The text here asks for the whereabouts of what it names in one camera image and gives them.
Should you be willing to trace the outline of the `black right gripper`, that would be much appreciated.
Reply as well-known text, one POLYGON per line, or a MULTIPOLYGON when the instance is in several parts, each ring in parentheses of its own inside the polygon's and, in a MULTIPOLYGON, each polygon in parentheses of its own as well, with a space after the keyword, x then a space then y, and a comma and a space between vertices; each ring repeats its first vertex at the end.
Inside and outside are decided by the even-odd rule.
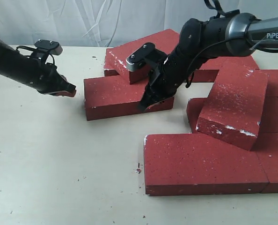
POLYGON ((175 95, 177 88, 185 80, 188 55, 173 50, 156 67, 149 78, 147 88, 138 103, 142 112, 175 95))

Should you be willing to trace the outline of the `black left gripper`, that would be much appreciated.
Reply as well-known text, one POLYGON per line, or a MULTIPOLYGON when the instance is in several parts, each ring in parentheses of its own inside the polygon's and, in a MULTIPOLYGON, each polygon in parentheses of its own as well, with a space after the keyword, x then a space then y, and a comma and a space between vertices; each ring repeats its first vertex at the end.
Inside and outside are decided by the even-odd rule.
POLYGON ((57 71, 53 63, 41 63, 40 60, 30 59, 31 77, 29 87, 41 94, 52 96, 74 97, 76 86, 69 83, 63 75, 57 71))

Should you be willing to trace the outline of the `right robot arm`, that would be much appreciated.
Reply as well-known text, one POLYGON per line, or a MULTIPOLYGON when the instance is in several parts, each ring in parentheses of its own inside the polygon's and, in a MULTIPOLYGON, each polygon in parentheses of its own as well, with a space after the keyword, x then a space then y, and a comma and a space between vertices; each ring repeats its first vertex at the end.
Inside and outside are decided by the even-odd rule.
POLYGON ((195 72, 211 59, 246 57, 256 50, 278 53, 278 17, 262 20, 238 9, 225 12, 217 0, 205 4, 217 14, 207 21, 189 19, 171 53, 147 42, 130 56, 136 68, 150 66, 141 111, 173 97, 183 83, 190 87, 195 72))

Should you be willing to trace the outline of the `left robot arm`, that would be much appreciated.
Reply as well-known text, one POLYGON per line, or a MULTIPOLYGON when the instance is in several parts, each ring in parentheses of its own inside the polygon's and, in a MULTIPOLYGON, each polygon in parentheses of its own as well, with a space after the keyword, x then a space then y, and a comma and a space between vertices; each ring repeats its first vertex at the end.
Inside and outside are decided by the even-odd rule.
POLYGON ((40 39, 34 48, 19 45, 15 49, 0 40, 0 75, 35 89, 40 94, 74 97, 76 86, 58 73, 49 56, 63 51, 57 41, 40 39))

